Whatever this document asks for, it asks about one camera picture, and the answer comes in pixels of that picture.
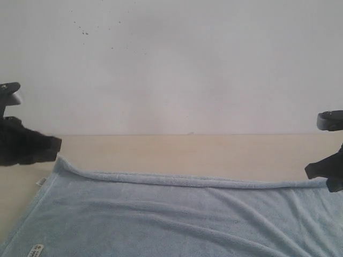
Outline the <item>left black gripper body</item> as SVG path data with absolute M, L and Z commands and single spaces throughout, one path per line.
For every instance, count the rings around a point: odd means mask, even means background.
M 28 131 L 16 117 L 1 118 L 1 166 L 29 165 Z

